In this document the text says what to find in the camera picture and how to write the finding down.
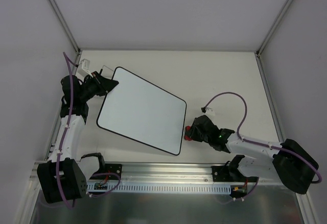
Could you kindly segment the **red whiteboard eraser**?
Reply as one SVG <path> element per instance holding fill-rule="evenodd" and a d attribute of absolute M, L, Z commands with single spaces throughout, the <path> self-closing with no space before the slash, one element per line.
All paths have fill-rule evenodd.
<path fill-rule="evenodd" d="M 192 126 L 186 126 L 185 127 L 185 132 L 184 132 L 184 139 L 186 141 L 193 141 L 192 139 Z"/>

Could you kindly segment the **white board with black frame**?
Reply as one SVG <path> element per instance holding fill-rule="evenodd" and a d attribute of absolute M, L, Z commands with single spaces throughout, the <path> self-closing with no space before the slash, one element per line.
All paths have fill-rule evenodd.
<path fill-rule="evenodd" d="M 118 85 L 105 96 L 97 126 L 178 156 L 186 101 L 123 67 L 114 70 L 112 80 Z"/>

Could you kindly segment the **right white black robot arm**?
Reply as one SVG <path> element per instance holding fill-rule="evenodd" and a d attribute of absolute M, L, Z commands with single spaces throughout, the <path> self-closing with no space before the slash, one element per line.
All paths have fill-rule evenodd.
<path fill-rule="evenodd" d="M 256 179 L 283 183 L 289 190 L 306 194 L 314 183 L 318 163 L 294 140 L 256 142 L 253 138 L 220 129 L 206 115 L 185 128 L 185 140 L 205 142 L 234 158 L 214 174 L 218 181 L 245 182 Z"/>

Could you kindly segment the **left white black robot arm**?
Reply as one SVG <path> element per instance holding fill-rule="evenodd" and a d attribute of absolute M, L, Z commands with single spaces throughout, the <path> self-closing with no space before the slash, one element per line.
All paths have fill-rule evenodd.
<path fill-rule="evenodd" d="M 87 181 L 100 179 L 110 173 L 101 153 L 90 153 L 77 159 L 78 143 L 86 125 L 89 107 L 94 96 L 106 96 L 119 82 L 94 71 L 84 80 L 75 75 L 61 79 L 60 129 L 53 152 L 37 167 L 37 176 L 44 199 L 48 204 L 63 202 L 69 208 L 87 194 Z"/>

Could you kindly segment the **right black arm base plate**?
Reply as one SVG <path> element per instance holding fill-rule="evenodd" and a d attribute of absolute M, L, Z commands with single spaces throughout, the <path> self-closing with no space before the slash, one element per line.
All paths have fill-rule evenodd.
<path fill-rule="evenodd" d="M 254 183 L 257 177 L 245 177 L 237 168 L 229 165 L 212 166 L 212 178 L 214 182 L 243 182 Z"/>

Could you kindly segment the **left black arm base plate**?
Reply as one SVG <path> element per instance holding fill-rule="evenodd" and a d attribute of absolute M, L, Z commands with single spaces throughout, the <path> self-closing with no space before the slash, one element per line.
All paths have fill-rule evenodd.
<path fill-rule="evenodd" d="M 105 172 L 111 173 L 111 175 L 105 176 L 108 180 L 118 180 L 118 176 L 122 176 L 122 164 L 118 163 L 105 163 Z"/>

